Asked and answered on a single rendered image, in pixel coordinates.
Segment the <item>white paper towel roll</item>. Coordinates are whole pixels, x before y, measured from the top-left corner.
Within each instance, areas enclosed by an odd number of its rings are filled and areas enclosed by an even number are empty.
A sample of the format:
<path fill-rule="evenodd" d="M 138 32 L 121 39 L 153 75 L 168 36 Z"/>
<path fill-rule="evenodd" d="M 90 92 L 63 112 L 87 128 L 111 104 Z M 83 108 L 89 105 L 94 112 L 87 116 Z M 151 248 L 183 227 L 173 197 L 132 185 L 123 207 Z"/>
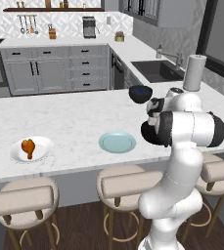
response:
<path fill-rule="evenodd" d="M 190 55 L 187 61 L 183 89 L 197 92 L 201 88 L 202 74 L 206 63 L 206 56 Z"/>

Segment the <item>black dishwasher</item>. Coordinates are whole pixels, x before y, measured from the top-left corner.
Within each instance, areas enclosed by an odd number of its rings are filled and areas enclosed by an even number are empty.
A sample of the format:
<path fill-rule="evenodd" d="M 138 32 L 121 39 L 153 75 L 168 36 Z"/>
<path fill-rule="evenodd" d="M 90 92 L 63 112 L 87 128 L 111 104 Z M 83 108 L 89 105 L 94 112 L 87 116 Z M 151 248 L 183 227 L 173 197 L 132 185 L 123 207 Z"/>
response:
<path fill-rule="evenodd" d="M 111 87 L 113 90 L 124 88 L 124 66 L 115 53 L 111 53 Z"/>

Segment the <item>black framed window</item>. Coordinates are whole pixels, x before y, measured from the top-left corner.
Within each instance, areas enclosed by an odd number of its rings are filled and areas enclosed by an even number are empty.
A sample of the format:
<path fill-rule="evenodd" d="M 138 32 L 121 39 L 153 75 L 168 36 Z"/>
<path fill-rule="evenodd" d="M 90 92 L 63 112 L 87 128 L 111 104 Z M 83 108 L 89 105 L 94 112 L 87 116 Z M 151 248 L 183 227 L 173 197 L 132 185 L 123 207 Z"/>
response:
<path fill-rule="evenodd" d="M 207 0 L 196 53 L 205 67 L 224 77 L 224 0 Z"/>

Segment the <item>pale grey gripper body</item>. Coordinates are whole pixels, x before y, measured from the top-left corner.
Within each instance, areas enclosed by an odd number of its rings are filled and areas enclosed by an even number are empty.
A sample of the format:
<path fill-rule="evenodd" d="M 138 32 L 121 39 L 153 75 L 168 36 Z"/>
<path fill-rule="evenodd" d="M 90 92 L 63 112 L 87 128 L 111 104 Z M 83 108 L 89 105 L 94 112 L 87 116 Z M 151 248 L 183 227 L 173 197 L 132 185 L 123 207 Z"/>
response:
<path fill-rule="evenodd" d="M 156 124 L 157 118 L 159 117 L 159 112 L 154 112 L 148 118 L 148 124 L 154 126 Z"/>

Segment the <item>wooden knife block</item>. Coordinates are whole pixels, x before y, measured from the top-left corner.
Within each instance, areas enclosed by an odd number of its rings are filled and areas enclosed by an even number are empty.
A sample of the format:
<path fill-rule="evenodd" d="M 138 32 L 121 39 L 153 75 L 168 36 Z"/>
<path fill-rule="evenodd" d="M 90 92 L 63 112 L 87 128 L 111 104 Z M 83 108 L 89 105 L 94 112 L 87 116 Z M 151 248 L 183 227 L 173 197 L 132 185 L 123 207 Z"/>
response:
<path fill-rule="evenodd" d="M 56 29 L 51 24 L 48 24 L 48 29 L 49 29 L 49 38 L 56 39 L 57 38 Z"/>

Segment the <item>white plate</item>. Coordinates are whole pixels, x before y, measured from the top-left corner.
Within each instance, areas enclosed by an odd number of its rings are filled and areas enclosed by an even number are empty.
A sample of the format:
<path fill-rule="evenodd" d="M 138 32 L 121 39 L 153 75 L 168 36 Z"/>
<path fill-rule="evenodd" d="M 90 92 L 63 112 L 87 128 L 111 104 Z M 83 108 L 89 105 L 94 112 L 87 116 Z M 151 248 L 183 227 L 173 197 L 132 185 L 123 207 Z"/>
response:
<path fill-rule="evenodd" d="M 27 158 L 27 153 L 22 150 L 22 141 L 28 139 L 32 139 L 35 143 L 35 150 L 31 160 Z M 53 151 L 53 148 L 54 143 L 46 137 L 28 137 L 17 141 L 11 146 L 10 157 L 19 163 L 33 163 L 47 157 Z"/>

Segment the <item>light blue plate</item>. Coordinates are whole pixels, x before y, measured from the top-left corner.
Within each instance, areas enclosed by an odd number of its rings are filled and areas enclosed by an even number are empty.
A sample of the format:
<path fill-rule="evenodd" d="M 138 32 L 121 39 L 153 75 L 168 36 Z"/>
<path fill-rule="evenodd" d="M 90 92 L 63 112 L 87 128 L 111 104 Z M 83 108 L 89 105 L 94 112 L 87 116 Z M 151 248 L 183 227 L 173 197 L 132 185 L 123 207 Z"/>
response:
<path fill-rule="evenodd" d="M 126 153 L 136 146 L 136 140 L 128 133 L 113 131 L 101 136 L 99 146 L 106 152 Z"/>

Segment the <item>dark wooden wall shelf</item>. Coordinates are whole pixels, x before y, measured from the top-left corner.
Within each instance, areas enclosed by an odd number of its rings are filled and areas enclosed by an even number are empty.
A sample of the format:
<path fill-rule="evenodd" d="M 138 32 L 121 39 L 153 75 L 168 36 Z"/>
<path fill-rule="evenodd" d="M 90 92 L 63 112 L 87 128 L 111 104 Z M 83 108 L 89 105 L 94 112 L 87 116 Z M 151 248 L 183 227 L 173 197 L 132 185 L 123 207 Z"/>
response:
<path fill-rule="evenodd" d="M 6 8 L 3 12 L 104 12 L 104 8 Z"/>

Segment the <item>grey wall cupboards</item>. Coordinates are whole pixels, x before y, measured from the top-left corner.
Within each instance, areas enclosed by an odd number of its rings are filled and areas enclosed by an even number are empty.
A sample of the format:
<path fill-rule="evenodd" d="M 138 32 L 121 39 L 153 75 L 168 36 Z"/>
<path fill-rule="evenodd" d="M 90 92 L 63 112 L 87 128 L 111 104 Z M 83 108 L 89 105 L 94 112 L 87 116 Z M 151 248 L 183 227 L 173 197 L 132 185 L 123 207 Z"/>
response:
<path fill-rule="evenodd" d="M 190 26 L 196 0 L 119 0 L 119 10 L 156 27 Z"/>

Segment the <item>dark blue bowl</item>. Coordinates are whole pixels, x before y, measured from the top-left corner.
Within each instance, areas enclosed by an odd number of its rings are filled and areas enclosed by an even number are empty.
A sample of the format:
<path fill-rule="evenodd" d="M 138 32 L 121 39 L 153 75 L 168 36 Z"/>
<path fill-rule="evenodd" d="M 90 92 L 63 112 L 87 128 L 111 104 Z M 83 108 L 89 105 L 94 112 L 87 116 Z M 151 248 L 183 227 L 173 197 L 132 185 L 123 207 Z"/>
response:
<path fill-rule="evenodd" d="M 151 98 L 153 89 L 148 86 L 135 85 L 129 88 L 128 94 L 134 103 L 143 104 Z"/>

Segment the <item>brown chicken drumstick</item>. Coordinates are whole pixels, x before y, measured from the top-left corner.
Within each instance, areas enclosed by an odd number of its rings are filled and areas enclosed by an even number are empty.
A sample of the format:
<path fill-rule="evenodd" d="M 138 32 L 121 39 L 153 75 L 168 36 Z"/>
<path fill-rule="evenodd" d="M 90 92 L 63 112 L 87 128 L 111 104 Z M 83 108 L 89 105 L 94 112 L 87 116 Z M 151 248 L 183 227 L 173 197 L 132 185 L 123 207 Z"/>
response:
<path fill-rule="evenodd" d="M 22 150 L 27 153 L 27 158 L 32 159 L 32 154 L 35 150 L 35 143 L 32 139 L 22 141 Z"/>

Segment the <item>beige bar stool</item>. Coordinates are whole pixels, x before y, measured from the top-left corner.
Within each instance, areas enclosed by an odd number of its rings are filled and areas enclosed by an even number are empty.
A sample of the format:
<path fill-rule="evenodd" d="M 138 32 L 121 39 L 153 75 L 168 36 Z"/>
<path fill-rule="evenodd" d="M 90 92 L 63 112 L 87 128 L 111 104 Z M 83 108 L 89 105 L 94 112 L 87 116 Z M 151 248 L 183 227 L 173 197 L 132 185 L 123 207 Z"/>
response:
<path fill-rule="evenodd" d="M 138 200 L 141 193 L 155 186 L 162 178 L 160 171 L 145 171 L 138 165 L 110 167 L 102 170 L 97 178 L 98 196 L 104 205 L 103 226 L 109 238 L 108 249 L 113 250 L 114 242 L 125 243 L 137 238 L 136 246 L 142 239 L 145 219 L 137 216 Z M 113 214 L 124 212 L 129 214 L 129 223 L 136 220 L 137 229 L 128 238 L 113 236 Z"/>
<path fill-rule="evenodd" d="M 23 179 L 7 183 L 0 190 L 0 224 L 8 231 L 15 250 L 22 240 L 32 245 L 30 230 L 45 224 L 51 250 L 58 250 L 60 231 L 56 210 L 60 192 L 52 178 Z"/>
<path fill-rule="evenodd" d="M 214 154 L 204 156 L 201 176 L 196 183 L 196 189 L 203 195 L 218 196 L 218 202 L 213 212 L 207 209 L 209 218 L 203 224 L 193 224 L 193 217 L 190 217 L 185 225 L 181 242 L 184 242 L 190 227 L 207 227 L 205 237 L 209 237 L 215 221 L 224 203 L 224 160 Z"/>

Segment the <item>rail with hanging tools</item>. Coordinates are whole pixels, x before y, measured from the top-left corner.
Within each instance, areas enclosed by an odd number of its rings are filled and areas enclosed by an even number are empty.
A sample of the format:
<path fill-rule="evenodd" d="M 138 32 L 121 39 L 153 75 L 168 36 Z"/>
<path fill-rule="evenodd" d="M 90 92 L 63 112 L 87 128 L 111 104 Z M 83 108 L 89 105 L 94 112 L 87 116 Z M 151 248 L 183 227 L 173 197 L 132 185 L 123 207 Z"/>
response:
<path fill-rule="evenodd" d="M 38 34 L 36 15 L 18 15 L 21 34 Z"/>

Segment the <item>dark sink basin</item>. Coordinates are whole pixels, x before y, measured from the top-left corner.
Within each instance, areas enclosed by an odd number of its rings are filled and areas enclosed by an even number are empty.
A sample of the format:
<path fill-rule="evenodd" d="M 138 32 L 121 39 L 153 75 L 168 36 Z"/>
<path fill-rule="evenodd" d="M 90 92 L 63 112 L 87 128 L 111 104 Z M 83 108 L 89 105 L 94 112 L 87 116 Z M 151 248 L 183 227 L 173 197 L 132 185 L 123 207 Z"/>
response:
<path fill-rule="evenodd" d="M 185 72 L 169 61 L 132 62 L 150 83 L 182 81 Z"/>

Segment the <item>grey base cupboard run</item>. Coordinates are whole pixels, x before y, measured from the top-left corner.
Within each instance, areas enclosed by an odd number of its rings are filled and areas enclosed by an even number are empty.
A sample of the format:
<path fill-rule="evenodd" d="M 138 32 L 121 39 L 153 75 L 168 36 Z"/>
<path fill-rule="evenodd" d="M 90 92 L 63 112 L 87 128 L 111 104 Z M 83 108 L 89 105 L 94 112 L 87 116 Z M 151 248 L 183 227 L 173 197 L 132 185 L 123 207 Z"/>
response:
<path fill-rule="evenodd" d="M 14 96 L 106 90 L 106 45 L 0 49 Z"/>

